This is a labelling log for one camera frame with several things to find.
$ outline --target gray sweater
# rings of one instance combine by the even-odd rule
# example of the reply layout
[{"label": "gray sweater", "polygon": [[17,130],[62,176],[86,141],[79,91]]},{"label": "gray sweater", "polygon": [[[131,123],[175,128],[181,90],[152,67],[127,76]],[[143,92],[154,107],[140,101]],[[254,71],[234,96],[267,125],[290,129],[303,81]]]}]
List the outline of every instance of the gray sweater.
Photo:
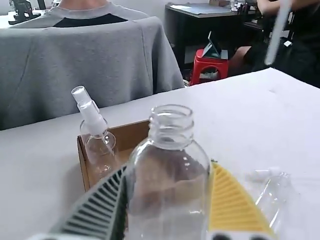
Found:
[{"label": "gray sweater", "polygon": [[77,113],[71,90],[80,85],[99,108],[184,87],[156,17],[0,32],[0,130]]},{"label": "gray sweater", "polygon": [[115,5],[112,2],[107,2],[104,6],[88,9],[88,10],[68,10],[61,7],[53,7],[50,11],[46,12],[44,15],[35,18],[30,21],[25,21],[23,23],[13,25],[11,28],[20,29],[39,29],[39,28],[49,28],[53,27],[63,19],[73,19],[73,20],[85,20],[94,19],[107,14],[117,16],[125,20],[138,20],[145,19],[149,16],[141,11],[136,11],[133,9],[125,8],[120,5]]}]

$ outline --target chair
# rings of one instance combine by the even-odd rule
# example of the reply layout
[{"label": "chair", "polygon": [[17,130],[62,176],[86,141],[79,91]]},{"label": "chair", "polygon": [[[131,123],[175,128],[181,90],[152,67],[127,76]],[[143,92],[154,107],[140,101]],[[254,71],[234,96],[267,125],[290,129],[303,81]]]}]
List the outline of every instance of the chair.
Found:
[{"label": "chair", "polygon": [[215,68],[218,72],[219,79],[228,77],[228,60],[220,58],[202,57],[203,49],[199,49],[195,53],[193,62],[193,73],[190,81],[190,86],[200,84],[201,73],[209,68]]}]

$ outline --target white tabletop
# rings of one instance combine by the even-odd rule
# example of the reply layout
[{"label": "white tabletop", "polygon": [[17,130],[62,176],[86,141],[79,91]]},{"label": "white tabletop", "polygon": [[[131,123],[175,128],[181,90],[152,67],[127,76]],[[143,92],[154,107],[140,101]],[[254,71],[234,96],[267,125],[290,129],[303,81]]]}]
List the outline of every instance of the white tabletop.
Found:
[{"label": "white tabletop", "polygon": [[[34,14],[41,14],[43,15],[47,10],[33,10]],[[8,15],[0,15],[0,29],[7,29],[10,27],[9,21],[14,21],[14,11],[8,12]]]},{"label": "white tabletop", "polygon": [[[151,107],[169,103],[194,110],[195,139],[235,176],[271,166],[292,174],[307,226],[299,225],[290,240],[311,239],[298,238],[306,232],[316,236],[320,89],[267,69],[101,112],[115,127],[146,120]],[[76,141],[80,122],[74,114],[0,132],[0,239],[23,240],[48,231],[84,194]]]}]

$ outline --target clear glass bottle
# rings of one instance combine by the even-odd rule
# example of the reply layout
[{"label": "clear glass bottle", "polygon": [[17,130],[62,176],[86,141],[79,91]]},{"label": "clear glass bottle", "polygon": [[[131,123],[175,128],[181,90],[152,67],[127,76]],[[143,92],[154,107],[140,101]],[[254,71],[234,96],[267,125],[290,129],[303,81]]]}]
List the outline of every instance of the clear glass bottle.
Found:
[{"label": "clear glass bottle", "polygon": [[193,138],[193,112],[155,107],[126,170],[129,240],[195,240],[207,230],[211,164]]},{"label": "clear glass bottle", "polygon": [[71,93],[84,118],[80,125],[80,134],[89,167],[94,173],[89,177],[97,183],[122,165],[117,158],[116,137],[108,131],[108,122],[100,114],[85,87],[78,86]]}]

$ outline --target bottle neck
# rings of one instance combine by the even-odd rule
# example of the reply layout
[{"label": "bottle neck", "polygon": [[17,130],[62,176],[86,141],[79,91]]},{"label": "bottle neck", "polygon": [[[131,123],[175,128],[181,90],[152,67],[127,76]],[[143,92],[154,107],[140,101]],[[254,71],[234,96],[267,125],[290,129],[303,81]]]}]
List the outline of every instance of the bottle neck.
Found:
[{"label": "bottle neck", "polygon": [[164,105],[152,109],[148,138],[165,150],[182,150],[194,138],[193,112],[180,105]]}]

